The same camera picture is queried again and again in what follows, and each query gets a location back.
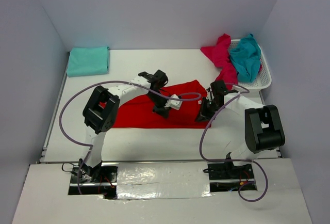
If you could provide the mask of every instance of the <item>teal cloth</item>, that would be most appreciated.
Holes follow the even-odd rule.
[[[252,83],[260,69],[261,50],[252,34],[241,39],[236,48],[230,50],[230,60],[236,68],[237,79]]]
[[[69,77],[107,74],[109,72],[109,47],[74,47],[69,56]]]

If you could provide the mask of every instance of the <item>red cloth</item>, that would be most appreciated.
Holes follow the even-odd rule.
[[[232,40],[229,35],[223,34],[217,40],[217,45],[201,47],[203,54],[209,58],[217,68],[222,68],[216,81],[223,80],[226,83],[237,84],[237,72],[229,58],[228,48]]]
[[[164,95],[180,95],[186,92],[199,92],[203,97],[207,92],[201,84],[194,80],[184,84],[163,87]],[[195,95],[183,96],[183,99],[194,98]],[[207,122],[195,122],[200,108],[200,101],[182,102],[179,110],[171,109],[168,118],[152,112],[154,103],[142,95],[123,104],[117,114],[113,127],[140,127],[144,129],[204,129]]]

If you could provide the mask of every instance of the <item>wall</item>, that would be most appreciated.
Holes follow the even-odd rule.
[[[259,33],[276,0],[41,0],[67,49],[191,49]]]
[[[258,37],[273,78],[263,96],[279,107],[314,224],[330,220],[329,17],[329,0],[278,0]]]
[[[0,1],[0,216],[11,223],[40,156],[67,62],[38,0]]]

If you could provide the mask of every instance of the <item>purple hose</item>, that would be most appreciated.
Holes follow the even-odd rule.
[[[103,82],[99,82],[99,83],[96,83],[96,84],[93,84],[93,85],[90,85],[86,88],[84,88],[83,90],[77,92],[76,94],[74,94],[63,106],[61,112],[60,112],[60,115],[59,115],[59,118],[58,118],[58,124],[60,126],[60,130],[62,132],[62,134],[69,140],[69,141],[72,141],[73,143],[77,144],[77,145],[80,145],[80,146],[84,146],[84,147],[89,147],[89,151],[88,153],[86,154],[85,158],[82,160],[82,164],[80,165],[79,169],[78,169],[78,173],[77,173],[77,187],[78,187],[78,191],[79,191],[79,194],[82,195],[81,193],[81,189],[80,189],[80,184],[79,184],[79,177],[80,177],[80,171],[81,171],[81,168],[82,168],[82,165],[87,161],[88,159],[88,156],[90,155],[92,149],[93,149],[93,145],[91,144],[86,144],[86,143],[82,143],[82,142],[79,142],[73,138],[71,138],[64,130],[63,128],[63,124],[62,124],[62,118],[63,118],[63,113],[65,111],[65,109],[68,107],[68,105],[77,97],[79,96],[80,94],[82,94],[83,92],[95,87],[95,86],[99,86],[99,85],[103,85],[103,84],[110,84],[110,83],[120,83],[120,84],[127,84],[127,85],[133,85],[133,86],[137,86],[137,87],[141,87],[145,90],[148,90],[158,96],[161,96],[165,99],[168,99],[168,100],[178,100],[178,101],[182,101],[182,102],[189,102],[189,101],[196,101],[198,99],[200,99],[202,97],[202,95],[198,92],[188,92],[188,93],[183,93],[181,94],[182,96],[184,95],[197,95],[196,98],[193,98],[193,99],[176,99],[176,98],[171,98],[171,97],[168,97],[168,96],[165,96],[165,95],[162,95],[161,93],[157,92],[157,91],[154,91],[154,90],[151,90],[145,86],[141,86],[139,84],[135,84],[135,83],[132,83],[132,82],[127,82],[127,81],[103,81]]]
[[[247,88],[242,87],[242,86],[239,86],[239,85],[237,85],[237,84],[226,83],[226,85],[233,85],[233,86],[237,86],[237,87],[240,87],[240,88],[244,89],[245,91],[243,91],[243,92],[241,92],[241,93],[249,93],[249,92],[250,92]],[[231,103],[232,101],[234,101],[235,99],[238,99],[239,97],[240,97],[240,94],[238,94],[237,96],[235,96],[235,97],[233,97],[232,99],[230,99],[227,103],[225,103],[223,106],[221,106],[221,107],[217,110],[217,112],[212,116],[212,118],[209,120],[209,122],[207,123],[207,125],[206,125],[206,127],[205,127],[205,129],[204,129],[204,131],[203,131],[203,133],[202,133],[202,136],[201,136],[201,141],[200,141],[200,155],[201,155],[201,157],[202,157],[204,160],[209,161],[209,162],[249,162],[249,163],[254,163],[254,164],[256,164],[256,165],[260,168],[260,170],[262,171],[262,174],[265,176],[265,181],[266,181],[265,190],[263,191],[263,193],[261,194],[261,196],[258,197],[257,199],[252,199],[252,200],[250,200],[250,199],[247,199],[247,198],[243,197],[242,194],[241,194],[241,190],[242,190],[242,188],[243,188],[244,186],[246,186],[246,185],[248,185],[248,184],[252,184],[252,183],[254,183],[254,181],[251,181],[251,182],[247,182],[247,183],[245,183],[245,184],[243,184],[243,185],[241,185],[241,186],[239,187],[239,189],[238,189],[238,195],[239,195],[243,200],[245,200],[245,201],[247,201],[247,202],[257,202],[257,201],[261,200],[261,199],[265,196],[265,194],[266,194],[266,192],[267,192],[267,190],[268,190],[268,178],[267,178],[266,172],[265,172],[265,170],[262,168],[262,166],[261,166],[258,162],[256,162],[255,160],[251,160],[251,159],[225,159],[225,158],[209,159],[209,158],[206,158],[206,157],[204,156],[203,151],[202,151],[203,140],[204,140],[204,137],[205,137],[205,135],[206,135],[206,132],[207,132],[208,128],[211,126],[211,123],[214,121],[214,119],[217,117],[217,115],[218,115],[218,114],[219,114],[219,113],[220,113],[220,112],[221,112],[221,111],[222,111],[222,110],[223,110],[228,104],[230,104],[230,103]]]

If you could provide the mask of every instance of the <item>purple cable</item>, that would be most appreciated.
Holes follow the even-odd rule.
[[[243,86],[240,86],[240,85],[237,85],[237,84],[230,84],[230,83],[226,83],[226,85],[233,85],[233,86],[237,86],[237,87],[240,87],[240,88],[242,88],[242,89],[244,89],[245,91],[243,91],[243,92],[241,92],[241,93],[249,93],[250,91],[247,89],[247,88],[245,88],[245,87],[243,87]],[[258,197],[257,199],[252,199],[252,200],[250,200],[250,199],[247,199],[247,198],[245,198],[245,197],[243,197],[242,196],[242,194],[241,194],[241,190],[242,190],[242,188],[245,186],[245,185],[248,185],[248,184],[253,184],[254,183],[254,181],[250,181],[250,182],[247,182],[247,183],[245,183],[245,184],[243,184],[243,185],[241,185],[240,187],[239,187],[239,189],[238,189],[238,195],[243,199],[243,200],[245,200],[245,201],[247,201],[247,202],[257,202],[257,201],[259,201],[259,200],[261,200],[264,196],[265,196],[265,194],[266,194],[266,192],[267,192],[267,190],[268,190],[268,178],[267,178],[267,175],[266,175],[266,172],[265,172],[265,170],[262,168],[262,166],[258,163],[258,162],[256,162],[256,161],[254,161],[254,160],[251,160],[251,159],[225,159],[225,158],[219,158],[219,159],[209,159],[209,158],[206,158],[205,156],[204,156],[204,154],[203,154],[203,151],[202,151],[202,146],[203,146],[203,140],[204,140],[204,137],[205,137],[205,135],[206,135],[206,132],[207,132],[207,130],[208,130],[208,128],[211,126],[211,123],[214,121],[214,119],[217,117],[217,115],[228,105],[228,104],[230,104],[232,101],[234,101],[235,99],[238,99],[240,97],[240,94],[238,94],[237,96],[235,96],[235,97],[233,97],[232,99],[230,99],[227,103],[225,103],[223,106],[221,106],[220,107],[220,109],[218,109],[217,110],[217,112],[212,116],[212,118],[209,120],[209,122],[207,123],[207,125],[206,125],[206,127],[205,127],[205,129],[204,129],[204,131],[203,131],[203,134],[202,134],[202,136],[201,136],[201,141],[200,141],[200,155],[201,155],[201,157],[204,159],[204,160],[206,160],[206,161],[208,161],[208,162],[249,162],[249,163],[254,163],[254,164],[256,164],[259,168],[260,168],[260,170],[262,171],[262,174],[265,176],[265,181],[266,181],[266,186],[265,186],[265,190],[263,191],[263,193],[261,194],[261,196],[260,197]]]
[[[196,98],[193,98],[193,99],[176,99],[176,98],[171,98],[171,97],[168,97],[168,96],[165,96],[157,91],[154,91],[154,90],[151,90],[145,86],[141,86],[139,84],[136,84],[136,83],[132,83],[132,82],[127,82],[127,81],[103,81],[103,82],[99,82],[99,83],[96,83],[96,84],[93,84],[93,85],[90,85],[86,88],[84,88],[83,90],[77,92],[76,94],[74,94],[63,106],[61,112],[60,112],[60,115],[59,115],[59,118],[58,118],[58,123],[59,123],[59,126],[60,126],[60,130],[62,132],[62,134],[71,142],[77,144],[77,145],[80,145],[80,146],[84,146],[84,147],[89,147],[89,151],[88,153],[86,154],[85,158],[82,160],[82,164],[79,166],[79,169],[78,169],[78,173],[77,173],[77,187],[78,187],[78,191],[79,191],[79,194],[82,195],[81,193],[81,189],[80,189],[80,185],[79,185],[79,177],[80,177],[80,171],[81,171],[81,168],[82,168],[82,165],[87,161],[88,159],[88,156],[90,155],[92,149],[93,149],[93,145],[91,144],[86,144],[86,143],[82,143],[82,142],[79,142],[73,138],[71,138],[64,130],[63,128],[63,124],[62,124],[62,118],[63,118],[63,113],[65,111],[65,109],[67,108],[67,106],[77,97],[79,96],[80,94],[82,94],[83,92],[95,87],[95,86],[99,86],[99,85],[103,85],[103,84],[110,84],[110,83],[120,83],[120,84],[127,84],[127,85],[133,85],[133,86],[137,86],[137,87],[141,87],[145,90],[148,90],[158,96],[161,96],[165,99],[168,99],[168,100],[177,100],[177,101],[182,101],[182,102],[190,102],[190,101],[196,101],[196,100],[199,100],[202,95],[199,93],[199,92],[187,92],[187,93],[183,93],[181,94],[180,96],[184,96],[184,95],[197,95],[198,97]]]

